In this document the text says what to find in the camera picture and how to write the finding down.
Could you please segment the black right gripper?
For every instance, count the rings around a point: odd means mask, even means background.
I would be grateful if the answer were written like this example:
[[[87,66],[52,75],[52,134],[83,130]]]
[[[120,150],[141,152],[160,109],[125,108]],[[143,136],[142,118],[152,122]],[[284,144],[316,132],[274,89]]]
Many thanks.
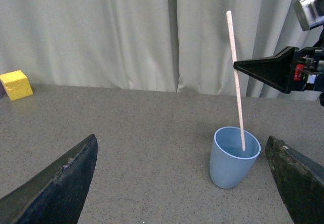
[[[236,61],[233,67],[285,94],[323,92],[323,48],[285,47],[275,56]]]

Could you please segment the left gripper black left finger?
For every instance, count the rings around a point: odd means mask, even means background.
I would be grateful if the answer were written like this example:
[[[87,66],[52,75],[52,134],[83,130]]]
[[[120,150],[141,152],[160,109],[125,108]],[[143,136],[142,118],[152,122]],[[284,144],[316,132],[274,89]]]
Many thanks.
[[[1,198],[1,223],[77,223],[97,154],[97,139],[91,134]]]

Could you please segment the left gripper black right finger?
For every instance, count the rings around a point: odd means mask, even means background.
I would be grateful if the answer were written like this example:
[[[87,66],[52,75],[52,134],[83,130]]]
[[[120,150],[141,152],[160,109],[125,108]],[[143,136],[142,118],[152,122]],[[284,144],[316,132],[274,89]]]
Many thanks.
[[[323,223],[323,166],[273,136],[265,154],[294,223]]]

